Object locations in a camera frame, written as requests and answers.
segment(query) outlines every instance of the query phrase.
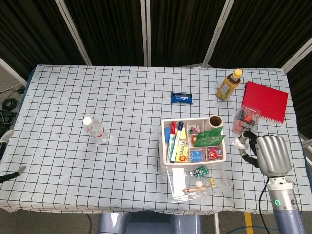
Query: table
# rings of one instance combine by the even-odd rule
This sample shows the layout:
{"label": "table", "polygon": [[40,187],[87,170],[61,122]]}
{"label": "table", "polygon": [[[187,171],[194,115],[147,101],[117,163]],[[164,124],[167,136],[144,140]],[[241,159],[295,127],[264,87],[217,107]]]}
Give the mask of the table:
{"label": "table", "polygon": [[[244,86],[253,81],[286,92],[280,69],[243,69],[242,84],[227,101],[215,93],[231,69],[38,65],[30,82],[0,172],[26,165],[16,180],[0,185],[0,207],[14,211],[102,213],[154,210],[207,215],[222,210],[258,212],[265,178],[242,161],[230,131]],[[192,92],[193,105],[170,104],[170,92]],[[82,130],[85,113],[110,132],[106,145]],[[223,118],[231,191],[173,204],[167,175],[160,171],[161,119]],[[258,134],[279,134],[288,147],[299,208],[312,210],[305,160],[291,95],[285,121],[261,119]],[[265,192],[262,209],[272,212]]]}

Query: robotic hand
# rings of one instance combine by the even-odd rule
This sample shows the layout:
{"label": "robotic hand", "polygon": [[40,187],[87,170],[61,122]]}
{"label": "robotic hand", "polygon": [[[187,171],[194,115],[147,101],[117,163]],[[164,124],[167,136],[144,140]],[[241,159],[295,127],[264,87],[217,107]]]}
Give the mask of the robotic hand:
{"label": "robotic hand", "polygon": [[[258,159],[250,157],[246,153],[247,139],[249,139],[251,150]],[[285,178],[292,167],[284,139],[281,136],[257,136],[251,131],[247,131],[235,139],[232,145],[239,149],[240,155],[246,162],[260,168],[261,172],[268,177],[266,186],[279,232],[305,234],[293,190],[294,183]]]}

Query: floor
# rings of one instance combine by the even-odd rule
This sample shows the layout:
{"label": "floor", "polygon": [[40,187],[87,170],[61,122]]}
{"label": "floor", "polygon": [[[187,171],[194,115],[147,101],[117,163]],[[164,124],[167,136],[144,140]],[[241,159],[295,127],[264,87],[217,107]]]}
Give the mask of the floor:
{"label": "floor", "polygon": [[[5,70],[0,67],[0,91],[17,85],[19,82],[11,77]],[[0,94],[1,98],[7,97],[12,91]],[[17,100],[21,99],[19,94],[12,94],[11,97]],[[97,233],[99,214],[90,214],[92,221],[92,233]],[[260,215],[251,214],[252,224],[263,227]],[[276,228],[273,215],[264,215],[268,227]],[[312,212],[302,212],[303,223],[306,232],[312,232]],[[243,212],[224,211],[219,213],[220,232],[222,234],[245,226]],[[16,211],[9,213],[0,208],[0,234],[87,234],[89,232],[90,222],[86,214],[56,214],[56,213],[37,213],[31,211]],[[204,234],[215,233],[214,216],[207,215],[203,217]],[[265,234],[265,230],[254,229],[254,233]],[[246,230],[242,229],[236,234],[245,234]]]}

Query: blue candy package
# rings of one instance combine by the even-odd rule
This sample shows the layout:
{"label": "blue candy package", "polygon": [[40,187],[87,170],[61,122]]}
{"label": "blue candy package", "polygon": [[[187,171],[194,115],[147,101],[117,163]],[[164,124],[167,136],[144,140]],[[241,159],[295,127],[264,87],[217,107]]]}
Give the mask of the blue candy package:
{"label": "blue candy package", "polygon": [[192,94],[171,92],[171,104],[176,102],[192,105]]}

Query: marker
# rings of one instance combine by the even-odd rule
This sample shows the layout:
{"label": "marker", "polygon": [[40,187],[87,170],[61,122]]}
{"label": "marker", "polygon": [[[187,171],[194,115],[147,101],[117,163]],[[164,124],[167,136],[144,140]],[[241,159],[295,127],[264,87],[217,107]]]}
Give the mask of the marker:
{"label": "marker", "polygon": [[169,145],[168,145],[168,152],[167,152],[167,161],[170,161],[172,151],[174,150],[175,139],[176,139],[176,122],[173,121],[171,123],[171,129],[170,129]]}
{"label": "marker", "polygon": [[207,187],[206,186],[203,186],[201,188],[190,188],[190,189],[184,189],[183,191],[185,193],[190,193],[190,192],[197,192],[197,191],[203,191],[203,190],[206,190]]}
{"label": "marker", "polygon": [[172,150],[172,154],[170,156],[170,163],[174,163],[176,160],[177,145],[179,144],[179,141],[180,141],[182,128],[183,128],[183,122],[180,122],[179,127],[177,129],[177,133],[176,133],[175,146],[174,146],[174,149]]}

